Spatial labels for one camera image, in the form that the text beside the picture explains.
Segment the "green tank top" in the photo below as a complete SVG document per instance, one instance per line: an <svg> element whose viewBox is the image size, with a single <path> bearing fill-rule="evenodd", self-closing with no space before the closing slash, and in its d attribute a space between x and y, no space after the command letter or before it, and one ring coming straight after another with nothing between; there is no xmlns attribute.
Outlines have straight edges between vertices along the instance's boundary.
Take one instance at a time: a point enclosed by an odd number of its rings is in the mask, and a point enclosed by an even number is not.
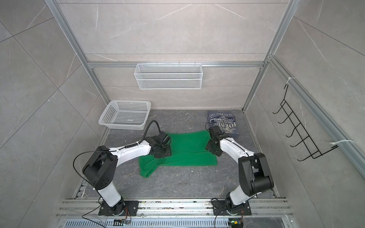
<svg viewBox="0 0 365 228"><path fill-rule="evenodd" d="M168 134L171 137L172 155L155 158L153 155L139 157L140 175L150 177L160 166L216 166L217 157L205 150L211 139L207 131L185 134Z"/></svg>

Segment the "blue-grey tank top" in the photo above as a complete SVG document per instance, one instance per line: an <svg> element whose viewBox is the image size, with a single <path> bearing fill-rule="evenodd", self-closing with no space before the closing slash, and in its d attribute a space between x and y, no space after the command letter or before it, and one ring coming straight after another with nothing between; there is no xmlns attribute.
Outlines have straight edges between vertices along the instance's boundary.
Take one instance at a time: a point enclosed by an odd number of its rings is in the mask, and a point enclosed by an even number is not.
<svg viewBox="0 0 365 228"><path fill-rule="evenodd" d="M222 132L229 135L238 135L236 118L232 112L209 111L207 121L210 125L218 126Z"/></svg>

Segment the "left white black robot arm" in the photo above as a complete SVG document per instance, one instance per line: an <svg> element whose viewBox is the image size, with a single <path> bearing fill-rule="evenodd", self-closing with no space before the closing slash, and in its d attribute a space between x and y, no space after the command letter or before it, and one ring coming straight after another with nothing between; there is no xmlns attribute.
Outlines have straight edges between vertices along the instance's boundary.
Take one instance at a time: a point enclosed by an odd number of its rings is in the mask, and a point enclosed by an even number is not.
<svg viewBox="0 0 365 228"><path fill-rule="evenodd" d="M142 156L169 157L172 155L171 142L172 139L168 134L160 132L157 136L145 137L138 142L121 147L100 146L92 152L82 169L82 174L107 206L114 208L123 205L124 200L113 183L116 168Z"/></svg>

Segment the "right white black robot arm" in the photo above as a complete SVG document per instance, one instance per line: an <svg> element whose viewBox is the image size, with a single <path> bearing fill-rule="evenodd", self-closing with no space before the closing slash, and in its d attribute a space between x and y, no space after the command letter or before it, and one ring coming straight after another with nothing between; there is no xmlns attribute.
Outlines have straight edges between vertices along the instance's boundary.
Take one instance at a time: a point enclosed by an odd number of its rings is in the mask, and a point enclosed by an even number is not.
<svg viewBox="0 0 365 228"><path fill-rule="evenodd" d="M253 196L274 188L271 170L263 153L244 148L218 126L211 126L208 132L211 138L205 149L217 157L226 153L238 164L239 186L228 193L225 199L228 212L236 213Z"/></svg>

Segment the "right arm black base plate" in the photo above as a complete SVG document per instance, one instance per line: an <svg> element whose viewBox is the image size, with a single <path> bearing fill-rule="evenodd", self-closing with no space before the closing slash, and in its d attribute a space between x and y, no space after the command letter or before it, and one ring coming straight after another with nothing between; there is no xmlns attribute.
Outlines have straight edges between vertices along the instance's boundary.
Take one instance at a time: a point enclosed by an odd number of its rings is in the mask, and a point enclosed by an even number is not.
<svg viewBox="0 0 365 228"><path fill-rule="evenodd" d="M213 206L213 214L215 216L251 216L252 211L249 202L242 203L240 205L234 205L228 198L225 200L218 200L213 198L211 200Z"/></svg>

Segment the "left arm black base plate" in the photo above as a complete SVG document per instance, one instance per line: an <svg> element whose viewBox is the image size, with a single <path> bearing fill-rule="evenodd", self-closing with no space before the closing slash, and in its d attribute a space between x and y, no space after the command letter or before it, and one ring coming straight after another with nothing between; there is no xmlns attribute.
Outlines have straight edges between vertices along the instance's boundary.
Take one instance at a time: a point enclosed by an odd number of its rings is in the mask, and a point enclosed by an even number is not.
<svg viewBox="0 0 365 228"><path fill-rule="evenodd" d="M114 207L110 207L105 201L102 202L98 212L99 216L136 216L139 206L137 200L120 201Z"/></svg>

